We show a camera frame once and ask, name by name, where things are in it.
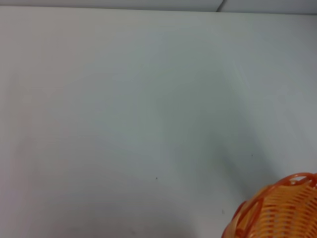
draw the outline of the white surface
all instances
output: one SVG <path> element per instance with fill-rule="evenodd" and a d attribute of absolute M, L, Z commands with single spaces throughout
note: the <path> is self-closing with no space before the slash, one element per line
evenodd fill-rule
<path fill-rule="evenodd" d="M 224 12 L 316 14 L 316 0 L 227 0 Z"/>
<path fill-rule="evenodd" d="M 1 7 L 1 238 L 218 238 L 316 172 L 316 23 Z"/>
<path fill-rule="evenodd" d="M 221 0 L 0 0 L 1 5 L 216 11 Z"/>

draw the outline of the orange basket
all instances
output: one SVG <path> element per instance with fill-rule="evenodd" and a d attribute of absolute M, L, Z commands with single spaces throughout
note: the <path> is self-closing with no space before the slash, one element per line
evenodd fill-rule
<path fill-rule="evenodd" d="M 264 187 L 239 206 L 222 238 L 317 238 L 317 174 Z"/>

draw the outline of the woven basket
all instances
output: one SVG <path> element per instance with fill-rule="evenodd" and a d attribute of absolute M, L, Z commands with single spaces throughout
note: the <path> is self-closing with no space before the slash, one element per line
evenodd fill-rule
<path fill-rule="evenodd" d="M 317 174 L 264 187 L 239 206 L 222 238 L 317 238 Z"/>

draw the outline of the white backdrop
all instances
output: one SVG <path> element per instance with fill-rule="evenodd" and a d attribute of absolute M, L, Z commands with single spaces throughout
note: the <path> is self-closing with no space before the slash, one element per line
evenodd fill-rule
<path fill-rule="evenodd" d="M 220 237 L 316 172 L 317 17 L 0 8 L 0 236 Z"/>
<path fill-rule="evenodd" d="M 316 14 L 316 0 L 224 0 L 223 12 Z M 216 11 L 222 0 L 0 0 L 0 5 Z"/>

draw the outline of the plastic basket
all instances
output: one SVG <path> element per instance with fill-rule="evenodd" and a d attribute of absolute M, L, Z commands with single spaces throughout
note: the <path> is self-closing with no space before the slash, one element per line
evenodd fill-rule
<path fill-rule="evenodd" d="M 239 206 L 222 238 L 317 238 L 316 183 L 317 174 L 299 173 L 264 187 Z"/>

